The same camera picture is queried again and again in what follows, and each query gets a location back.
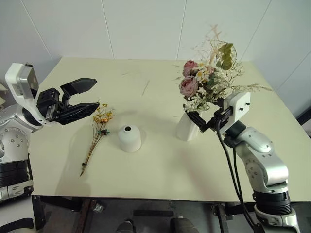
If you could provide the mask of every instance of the floor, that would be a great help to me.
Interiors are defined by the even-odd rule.
[[[220,233],[217,216],[211,204],[193,201],[101,199],[104,210],[90,213],[84,233],[114,233],[118,225],[131,218],[137,233],[170,233],[171,217],[133,216],[134,210],[173,211],[174,216],[188,218],[200,233]],[[311,202],[294,204],[302,233],[311,232]],[[39,233],[74,233],[79,213],[60,207],[45,205],[47,223]],[[243,215],[228,220],[230,233],[252,232]]]

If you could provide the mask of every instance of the white vase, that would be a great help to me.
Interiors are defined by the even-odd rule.
[[[198,135],[199,127],[184,113],[176,127],[176,136],[183,141],[190,141]]]

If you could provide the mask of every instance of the wall tile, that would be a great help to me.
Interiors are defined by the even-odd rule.
[[[52,57],[112,58],[101,0],[23,0]]]
[[[104,0],[116,59],[175,60],[185,0]]]
[[[273,88],[278,89],[310,51],[310,21],[310,0],[272,0],[245,57]]]
[[[0,1],[0,82],[5,83],[11,63],[26,62],[34,65],[39,82],[56,65],[21,2]]]
[[[300,64],[277,91],[295,117],[311,106],[311,55]]]
[[[221,32],[219,39],[234,43],[240,59],[268,3],[269,0],[187,1],[178,59],[200,60],[198,48],[193,48],[206,40],[206,34],[216,24]]]

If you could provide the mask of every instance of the beige table top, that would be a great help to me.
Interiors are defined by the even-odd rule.
[[[70,99],[108,103],[115,117],[111,134],[94,151],[80,177],[92,139],[92,118],[44,127],[31,137],[30,159],[35,195],[93,196],[170,200],[237,201],[229,168],[216,133],[209,130],[189,142],[176,138],[175,128],[183,114],[179,94],[181,61],[135,61],[62,58],[40,85],[40,91],[78,78],[98,83],[88,92]],[[269,86],[251,63],[237,84]],[[209,120],[216,107],[203,113]],[[289,168],[292,201],[311,200],[311,140],[273,91],[252,93],[250,111],[242,118],[247,126],[265,133],[277,155]],[[125,124],[137,125],[142,147],[123,152],[117,131]],[[241,160],[238,161],[245,201],[252,189]]]

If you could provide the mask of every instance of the black cable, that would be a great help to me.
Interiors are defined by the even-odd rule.
[[[227,158],[227,161],[228,161],[228,166],[229,166],[229,169],[230,169],[230,174],[231,174],[231,178],[232,178],[232,182],[233,182],[233,185],[234,185],[235,192],[237,193],[239,201],[242,204],[242,199],[241,199],[240,193],[238,191],[237,184],[236,184],[236,181],[235,181],[235,177],[234,177],[234,174],[233,174],[233,169],[232,169],[232,164],[231,164],[231,160],[230,160],[230,157],[229,157],[229,153],[228,153],[228,150],[227,150],[227,148],[226,148],[226,146],[225,146],[225,144],[224,144],[224,142],[222,140],[221,134],[220,134],[220,122],[221,122],[221,120],[217,120],[216,121],[216,133],[217,133],[219,142],[221,143],[221,145],[222,145],[222,147],[224,149],[224,152],[225,152],[225,155],[226,155],[226,158]],[[254,228],[254,223],[252,223],[250,221],[250,219],[248,218],[248,215],[246,214],[245,209],[243,209],[243,214],[244,214],[244,217],[245,217],[247,223],[253,229]]]
[[[234,171],[235,171],[235,177],[237,179],[237,183],[238,183],[238,189],[239,189],[239,194],[240,194],[240,201],[241,201],[241,206],[243,208],[243,211],[245,212],[245,215],[248,217],[249,221],[254,224],[254,221],[252,220],[251,216],[249,215],[249,212],[244,204],[244,200],[243,200],[243,194],[242,194],[242,189],[241,189],[241,184],[240,184],[240,179],[239,179],[239,174],[238,174],[238,168],[237,168],[237,154],[236,154],[236,150],[235,147],[233,147],[233,166],[234,166]]]

